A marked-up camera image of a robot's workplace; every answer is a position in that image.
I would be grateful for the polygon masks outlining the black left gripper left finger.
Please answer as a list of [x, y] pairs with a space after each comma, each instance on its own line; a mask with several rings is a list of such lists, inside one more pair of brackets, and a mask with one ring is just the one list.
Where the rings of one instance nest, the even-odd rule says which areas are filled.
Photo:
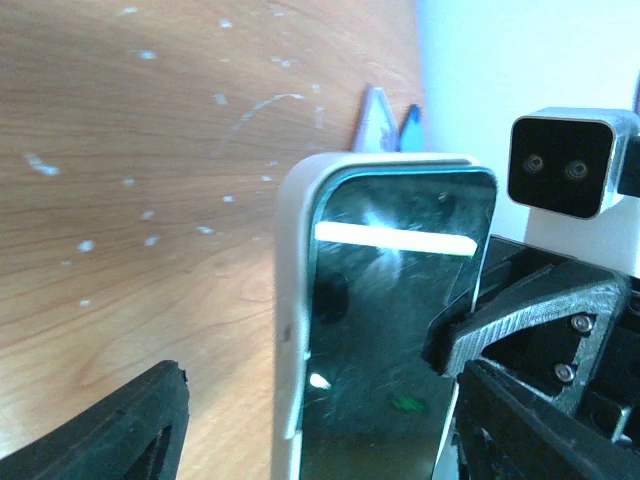
[[186, 372], [164, 360], [1, 460], [3, 479], [174, 479], [189, 422]]

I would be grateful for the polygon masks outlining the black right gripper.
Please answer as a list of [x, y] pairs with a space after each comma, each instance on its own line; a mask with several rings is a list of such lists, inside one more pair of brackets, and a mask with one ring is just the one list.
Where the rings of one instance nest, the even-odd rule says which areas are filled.
[[614, 441], [639, 436], [639, 281], [494, 236], [474, 307], [454, 300], [422, 358], [454, 378], [485, 360]]

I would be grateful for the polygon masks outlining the teal green phone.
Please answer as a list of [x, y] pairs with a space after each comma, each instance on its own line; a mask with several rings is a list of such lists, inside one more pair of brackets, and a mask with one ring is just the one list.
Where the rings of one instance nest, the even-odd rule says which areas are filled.
[[422, 351], [475, 302], [496, 201], [481, 167], [361, 167], [314, 207], [303, 479], [428, 479], [453, 383]]

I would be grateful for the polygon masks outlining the lavender phone case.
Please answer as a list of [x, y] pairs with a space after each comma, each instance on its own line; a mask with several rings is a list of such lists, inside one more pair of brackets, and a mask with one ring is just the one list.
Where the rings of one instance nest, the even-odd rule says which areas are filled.
[[368, 86], [360, 109], [351, 150], [355, 153], [385, 153], [399, 150], [397, 121], [384, 90]]

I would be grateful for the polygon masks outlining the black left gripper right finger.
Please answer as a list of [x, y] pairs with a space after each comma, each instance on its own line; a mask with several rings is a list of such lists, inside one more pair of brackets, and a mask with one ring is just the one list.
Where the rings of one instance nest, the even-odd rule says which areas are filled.
[[456, 428], [471, 479], [637, 479], [639, 455], [564, 415], [491, 364], [458, 376]]

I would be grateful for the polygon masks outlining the blue phone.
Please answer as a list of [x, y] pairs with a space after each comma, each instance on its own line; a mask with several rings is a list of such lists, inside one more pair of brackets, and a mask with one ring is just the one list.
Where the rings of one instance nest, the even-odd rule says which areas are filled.
[[417, 153], [425, 150], [422, 112], [417, 104], [409, 107], [405, 122], [400, 131], [398, 148], [400, 152]]

